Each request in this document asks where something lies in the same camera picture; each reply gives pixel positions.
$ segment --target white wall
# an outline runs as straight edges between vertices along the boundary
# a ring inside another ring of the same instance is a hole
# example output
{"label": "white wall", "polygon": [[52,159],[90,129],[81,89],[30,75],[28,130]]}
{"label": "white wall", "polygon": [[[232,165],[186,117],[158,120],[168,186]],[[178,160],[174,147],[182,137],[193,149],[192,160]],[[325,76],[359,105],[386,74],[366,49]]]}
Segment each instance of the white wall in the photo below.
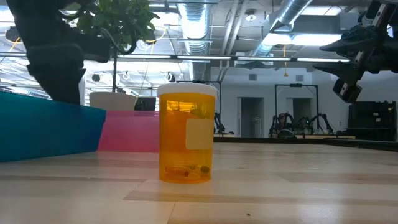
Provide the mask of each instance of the white wall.
{"label": "white wall", "polygon": [[[319,85],[319,107],[321,113],[326,113],[328,120],[336,129],[344,130],[348,126],[348,106],[334,92],[333,86],[337,78],[329,73],[313,72],[313,84]],[[365,73],[358,82],[362,92],[358,101],[398,101],[398,74],[381,72],[379,74]]]}
{"label": "white wall", "polygon": [[[226,131],[238,133],[238,97],[261,97],[264,98],[264,134],[272,124],[272,117],[275,115],[274,85],[222,85],[221,91],[221,122]],[[288,111],[287,101],[289,98],[313,98],[315,95],[307,88],[278,87],[278,114]]]}

